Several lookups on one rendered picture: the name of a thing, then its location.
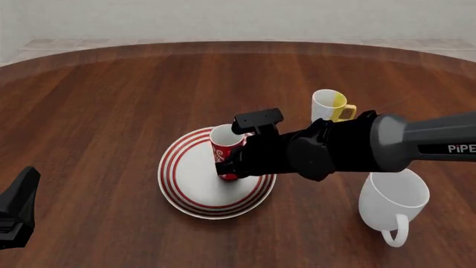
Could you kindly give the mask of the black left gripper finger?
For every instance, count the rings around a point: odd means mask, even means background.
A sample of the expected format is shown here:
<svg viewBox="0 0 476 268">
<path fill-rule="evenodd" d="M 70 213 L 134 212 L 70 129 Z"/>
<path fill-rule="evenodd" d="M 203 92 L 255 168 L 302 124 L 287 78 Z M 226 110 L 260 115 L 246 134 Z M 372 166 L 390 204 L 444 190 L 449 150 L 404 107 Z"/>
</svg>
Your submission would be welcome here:
<svg viewBox="0 0 476 268">
<path fill-rule="evenodd" d="M 0 216 L 17 223 L 34 223 L 34 203 L 41 174 L 25 167 L 11 185 L 0 194 Z"/>
</svg>

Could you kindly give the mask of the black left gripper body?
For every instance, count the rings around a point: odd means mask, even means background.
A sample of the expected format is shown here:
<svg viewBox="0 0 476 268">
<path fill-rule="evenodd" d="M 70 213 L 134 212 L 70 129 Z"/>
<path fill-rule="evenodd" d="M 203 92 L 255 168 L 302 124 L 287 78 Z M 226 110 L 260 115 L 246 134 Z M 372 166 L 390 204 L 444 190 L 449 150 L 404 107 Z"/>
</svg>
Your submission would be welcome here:
<svg viewBox="0 0 476 268">
<path fill-rule="evenodd" d="M 0 212 L 0 250 L 26 247 L 34 228 L 34 216 L 24 219 Z"/>
</svg>

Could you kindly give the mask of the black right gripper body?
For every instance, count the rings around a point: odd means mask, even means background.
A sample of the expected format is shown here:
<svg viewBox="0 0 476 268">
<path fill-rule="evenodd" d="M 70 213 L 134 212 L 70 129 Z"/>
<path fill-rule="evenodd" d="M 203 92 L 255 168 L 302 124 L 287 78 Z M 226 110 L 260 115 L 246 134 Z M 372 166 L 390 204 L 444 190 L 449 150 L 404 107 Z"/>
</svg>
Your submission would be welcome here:
<svg viewBox="0 0 476 268">
<path fill-rule="evenodd" d="M 243 146 L 233 149 L 234 175 L 241 179 L 294 173 L 287 158 L 287 148 L 292 138 L 293 132 L 282 135 L 250 135 Z"/>
</svg>

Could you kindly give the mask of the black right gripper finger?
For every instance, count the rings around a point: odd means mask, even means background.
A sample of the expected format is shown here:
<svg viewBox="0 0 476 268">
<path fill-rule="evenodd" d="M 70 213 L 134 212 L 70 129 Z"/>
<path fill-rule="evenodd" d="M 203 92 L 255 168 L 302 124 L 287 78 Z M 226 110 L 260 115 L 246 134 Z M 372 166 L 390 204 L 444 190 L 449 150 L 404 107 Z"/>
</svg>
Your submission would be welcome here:
<svg viewBox="0 0 476 268">
<path fill-rule="evenodd" d="M 216 152 L 215 167 L 219 178 L 222 180 L 238 180 L 234 165 L 236 154 L 232 152 Z"/>
</svg>

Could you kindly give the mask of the red mug with white print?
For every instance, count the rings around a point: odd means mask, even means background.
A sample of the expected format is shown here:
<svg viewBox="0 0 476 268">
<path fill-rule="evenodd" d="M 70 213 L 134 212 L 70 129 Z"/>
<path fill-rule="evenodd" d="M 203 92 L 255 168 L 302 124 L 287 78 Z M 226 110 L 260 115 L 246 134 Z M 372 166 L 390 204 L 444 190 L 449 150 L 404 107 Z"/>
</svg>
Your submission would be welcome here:
<svg viewBox="0 0 476 268">
<path fill-rule="evenodd" d="M 232 131 L 232 124 L 221 124 L 210 131 L 209 140 L 213 149 L 215 163 L 224 162 L 231 151 L 246 143 L 248 134 L 237 135 Z"/>
</svg>

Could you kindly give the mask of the white plate with red rings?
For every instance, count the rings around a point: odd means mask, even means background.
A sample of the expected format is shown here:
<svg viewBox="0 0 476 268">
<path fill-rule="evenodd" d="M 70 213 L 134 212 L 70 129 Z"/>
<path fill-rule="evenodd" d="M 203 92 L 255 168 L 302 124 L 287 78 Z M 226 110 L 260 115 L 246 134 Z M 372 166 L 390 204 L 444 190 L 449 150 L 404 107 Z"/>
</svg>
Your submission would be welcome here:
<svg viewBox="0 0 476 268">
<path fill-rule="evenodd" d="M 271 193 L 277 176 L 224 180 L 216 175 L 209 135 L 197 129 L 175 140 L 158 166 L 158 186 L 179 211 L 207 220 L 234 218 L 255 209 Z"/>
</svg>

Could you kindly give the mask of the white and yellow mug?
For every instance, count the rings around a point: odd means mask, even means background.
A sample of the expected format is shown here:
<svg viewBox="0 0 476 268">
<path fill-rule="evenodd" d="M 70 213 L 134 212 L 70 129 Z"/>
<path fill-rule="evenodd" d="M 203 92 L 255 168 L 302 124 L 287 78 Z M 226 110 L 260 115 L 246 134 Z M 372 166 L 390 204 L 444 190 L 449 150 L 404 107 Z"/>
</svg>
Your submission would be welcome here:
<svg viewBox="0 0 476 268">
<path fill-rule="evenodd" d="M 311 122 L 318 119 L 342 122 L 353 120 L 356 106 L 348 104 L 345 95 L 332 89 L 320 89 L 312 95 Z"/>
</svg>

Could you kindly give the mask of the plain white mug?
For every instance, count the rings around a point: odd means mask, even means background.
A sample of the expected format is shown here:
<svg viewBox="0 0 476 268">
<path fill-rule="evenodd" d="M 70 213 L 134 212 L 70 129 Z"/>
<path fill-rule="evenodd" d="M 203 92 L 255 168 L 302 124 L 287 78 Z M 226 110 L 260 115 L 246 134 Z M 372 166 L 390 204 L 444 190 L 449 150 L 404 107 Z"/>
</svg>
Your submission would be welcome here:
<svg viewBox="0 0 476 268">
<path fill-rule="evenodd" d="M 364 223 L 381 232 L 391 247 L 402 247 L 410 222 L 430 200 L 424 180 L 410 169 L 398 173 L 369 173 L 361 189 L 358 211 Z"/>
</svg>

